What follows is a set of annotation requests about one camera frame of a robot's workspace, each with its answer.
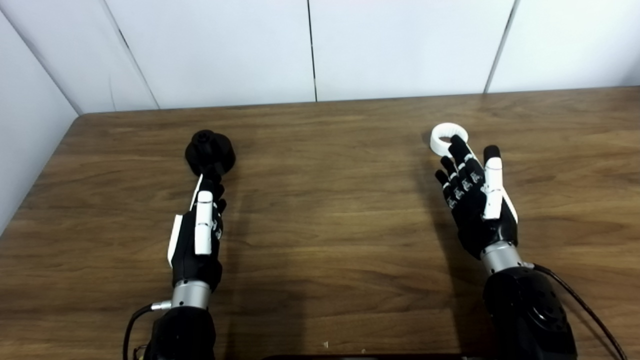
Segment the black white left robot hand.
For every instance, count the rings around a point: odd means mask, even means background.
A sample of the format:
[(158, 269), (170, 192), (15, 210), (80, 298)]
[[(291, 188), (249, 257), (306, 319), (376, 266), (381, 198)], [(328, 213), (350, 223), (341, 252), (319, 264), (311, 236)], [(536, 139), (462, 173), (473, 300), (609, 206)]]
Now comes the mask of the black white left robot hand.
[(222, 214), (227, 202), (220, 175), (201, 174), (190, 208), (176, 215), (167, 248), (167, 261), (172, 269), (172, 285), (201, 281), (214, 292), (222, 277), (219, 260), (224, 232)]

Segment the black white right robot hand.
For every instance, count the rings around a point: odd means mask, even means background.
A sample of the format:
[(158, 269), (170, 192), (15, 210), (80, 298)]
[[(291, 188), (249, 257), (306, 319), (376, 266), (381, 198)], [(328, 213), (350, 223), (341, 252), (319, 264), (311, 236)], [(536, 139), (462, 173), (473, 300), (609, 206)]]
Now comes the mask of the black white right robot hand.
[(457, 237), (464, 250), (475, 259), (496, 243), (518, 246), (518, 223), (514, 210), (506, 199), (502, 200), (496, 218), (485, 216), (489, 194), (486, 166), (473, 155), (467, 142), (459, 135), (450, 138), (448, 152), (439, 161), (442, 168), (435, 172), (442, 195), (457, 227)]

